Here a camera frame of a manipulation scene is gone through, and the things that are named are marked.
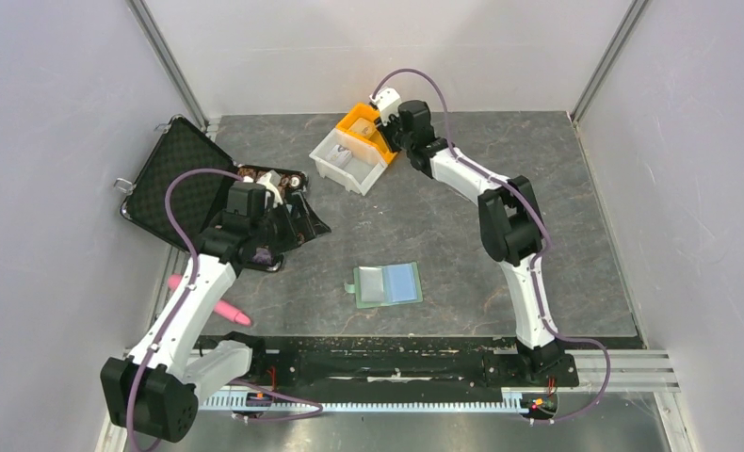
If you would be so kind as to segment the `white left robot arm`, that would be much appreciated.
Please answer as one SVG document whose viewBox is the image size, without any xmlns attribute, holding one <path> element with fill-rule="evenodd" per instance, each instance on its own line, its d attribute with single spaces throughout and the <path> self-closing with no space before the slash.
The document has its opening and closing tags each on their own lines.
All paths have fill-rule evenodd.
<svg viewBox="0 0 744 452">
<path fill-rule="evenodd" d="M 283 220 L 290 211 L 270 183 L 236 182 L 225 206 L 195 239 L 182 280 L 148 333 L 100 374 L 111 422 L 131 439 L 181 441 L 206 398 L 229 382 L 261 381 L 268 371 L 263 339 L 232 332 L 197 360 L 190 355 L 219 300 L 261 248 L 281 254 L 297 247 Z"/>
</svg>

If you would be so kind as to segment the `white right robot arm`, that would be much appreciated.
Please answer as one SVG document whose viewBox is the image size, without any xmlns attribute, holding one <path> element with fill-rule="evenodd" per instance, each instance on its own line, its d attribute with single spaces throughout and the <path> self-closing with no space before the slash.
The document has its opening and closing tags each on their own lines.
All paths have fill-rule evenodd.
<svg viewBox="0 0 744 452">
<path fill-rule="evenodd" d="M 377 100 L 376 121 L 385 142 L 407 155 L 429 178 L 452 187 L 477 207 L 482 246 L 499 264 L 516 318 L 516 369 L 529 384 L 571 372 L 574 362 L 558 339 L 542 277 L 546 228 L 530 181 L 486 169 L 436 135 L 429 106 L 420 100 Z"/>
</svg>

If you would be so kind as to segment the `green card holder wallet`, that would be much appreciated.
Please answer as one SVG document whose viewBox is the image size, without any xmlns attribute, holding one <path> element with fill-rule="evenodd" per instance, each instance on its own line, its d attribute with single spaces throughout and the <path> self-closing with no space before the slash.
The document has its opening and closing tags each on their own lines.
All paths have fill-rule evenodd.
<svg viewBox="0 0 744 452">
<path fill-rule="evenodd" d="M 416 262 L 386 266 L 357 266 L 344 289 L 358 309 L 399 306 L 423 301 Z"/>
</svg>

